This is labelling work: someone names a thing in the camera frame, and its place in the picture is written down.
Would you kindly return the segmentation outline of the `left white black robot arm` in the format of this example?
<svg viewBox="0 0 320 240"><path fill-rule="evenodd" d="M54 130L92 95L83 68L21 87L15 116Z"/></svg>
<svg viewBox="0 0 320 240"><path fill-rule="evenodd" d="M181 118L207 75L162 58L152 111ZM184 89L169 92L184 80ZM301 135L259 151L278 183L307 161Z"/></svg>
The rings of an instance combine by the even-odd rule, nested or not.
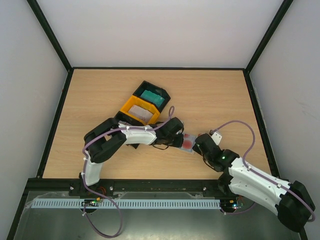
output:
<svg viewBox="0 0 320 240"><path fill-rule="evenodd" d="M183 144L184 124L177 117L156 125L132 126L109 118L84 137L85 164L81 173L87 186L99 182L103 163L123 145L164 145L180 148Z"/></svg>

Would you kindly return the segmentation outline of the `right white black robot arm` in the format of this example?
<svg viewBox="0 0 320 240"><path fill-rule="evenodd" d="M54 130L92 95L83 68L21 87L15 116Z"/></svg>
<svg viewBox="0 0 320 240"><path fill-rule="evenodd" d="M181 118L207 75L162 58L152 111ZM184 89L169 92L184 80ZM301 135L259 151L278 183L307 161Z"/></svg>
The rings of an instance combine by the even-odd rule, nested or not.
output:
<svg viewBox="0 0 320 240"><path fill-rule="evenodd" d="M290 183L272 176L247 163L237 153L220 149L207 133L195 139L193 150L216 172L218 191L250 199L274 213L293 232L300 232L307 222L315 219L315 204L307 188L299 181Z"/></svg>

